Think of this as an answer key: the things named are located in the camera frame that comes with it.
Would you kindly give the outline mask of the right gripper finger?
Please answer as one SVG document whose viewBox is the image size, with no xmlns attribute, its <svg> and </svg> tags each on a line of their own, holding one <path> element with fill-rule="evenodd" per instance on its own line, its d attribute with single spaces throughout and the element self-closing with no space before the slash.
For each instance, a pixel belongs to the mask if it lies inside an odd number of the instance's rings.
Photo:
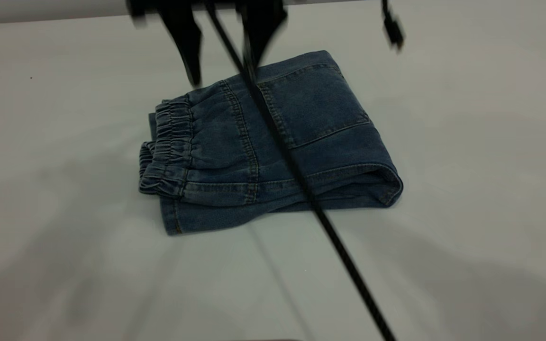
<svg viewBox="0 0 546 341">
<path fill-rule="evenodd" d="M 178 48 L 191 86 L 201 86 L 202 32 L 195 21 L 193 9 L 158 9 L 158 13 Z"/>
<path fill-rule="evenodd" d="M 286 9 L 241 9 L 244 29 L 243 67 L 250 80 L 256 79 L 264 52 L 286 19 Z"/>
</svg>

